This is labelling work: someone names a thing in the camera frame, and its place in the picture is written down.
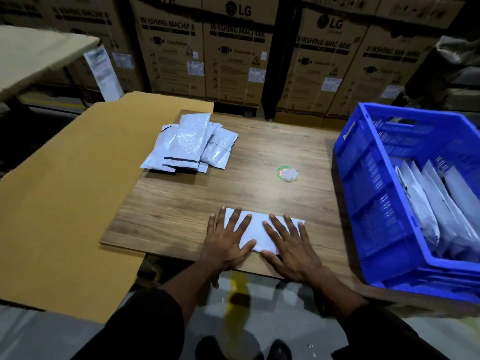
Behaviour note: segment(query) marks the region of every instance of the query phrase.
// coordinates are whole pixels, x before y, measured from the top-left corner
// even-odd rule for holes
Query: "person's left hand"
[[[211,265],[215,272],[220,274],[226,270],[234,269],[242,264],[254,249],[257,241],[250,240],[240,248],[240,239],[247,229],[252,215],[248,214],[234,231],[239,220],[242,209],[238,207],[231,215],[228,224],[225,226],[225,206],[220,209],[215,224],[215,214],[208,219],[207,236],[203,243],[200,259]],[[219,287],[218,275],[212,282],[214,288]]]

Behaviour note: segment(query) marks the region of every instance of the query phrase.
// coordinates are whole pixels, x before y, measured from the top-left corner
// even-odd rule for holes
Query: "blue plastic crate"
[[[359,103],[334,146],[365,280],[480,303],[480,263],[434,257],[394,165],[455,166],[480,197],[480,133],[451,112]]]

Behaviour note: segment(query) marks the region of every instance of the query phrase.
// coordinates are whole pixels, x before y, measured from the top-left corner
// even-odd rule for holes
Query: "person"
[[[218,217],[210,216],[200,258],[194,264],[167,281],[161,289],[133,295],[73,359],[178,359],[185,329],[202,289],[210,283],[218,288],[219,274],[243,263],[256,244],[251,240],[239,247],[251,215],[247,215],[235,231],[242,209],[233,212],[224,228],[225,210],[222,207]],[[348,346],[335,351],[333,359],[447,359],[399,317],[370,304],[340,282],[322,264],[302,223],[297,228],[285,215],[287,229],[273,214],[269,218],[276,231],[266,221],[263,226],[278,248],[280,258],[270,251],[262,251],[263,258],[284,278],[307,284],[319,293],[346,333]],[[197,359],[226,359],[218,351],[208,350],[208,342],[211,343],[212,338],[197,346]],[[291,360],[291,352],[277,340],[267,360]]]

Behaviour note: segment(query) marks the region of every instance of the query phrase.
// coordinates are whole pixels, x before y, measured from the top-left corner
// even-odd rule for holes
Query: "concrete floor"
[[[219,284],[195,309],[182,360],[194,359],[197,343],[207,335],[216,336],[225,355],[236,360],[251,360],[260,351],[267,357],[275,339],[290,346],[293,359],[331,359],[333,351],[347,344],[337,321],[317,314],[307,287],[241,272],[223,273]],[[480,359],[479,318],[405,321],[452,360]],[[102,327],[56,313],[1,306],[0,360],[67,360]]]

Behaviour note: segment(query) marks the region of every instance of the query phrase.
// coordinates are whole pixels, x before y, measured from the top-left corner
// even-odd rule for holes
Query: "white shipping label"
[[[381,94],[380,98],[397,98],[397,96],[400,92],[403,91],[403,89],[403,86],[395,86],[393,84],[389,84]]]
[[[258,82],[260,84],[265,82],[266,69],[250,68],[248,71],[248,82]]]
[[[115,64],[119,68],[135,69],[134,57],[131,54],[112,53]]]
[[[193,60],[189,60],[187,62],[187,67],[188,74],[191,74],[192,76],[205,76],[203,62],[195,62]]]
[[[103,45],[83,54],[92,70],[105,101],[117,101],[123,96],[119,79]]]
[[[337,92],[341,83],[342,83],[342,78],[327,77],[325,78],[325,80],[323,81],[323,84],[321,85],[321,90],[327,91],[327,92]]]

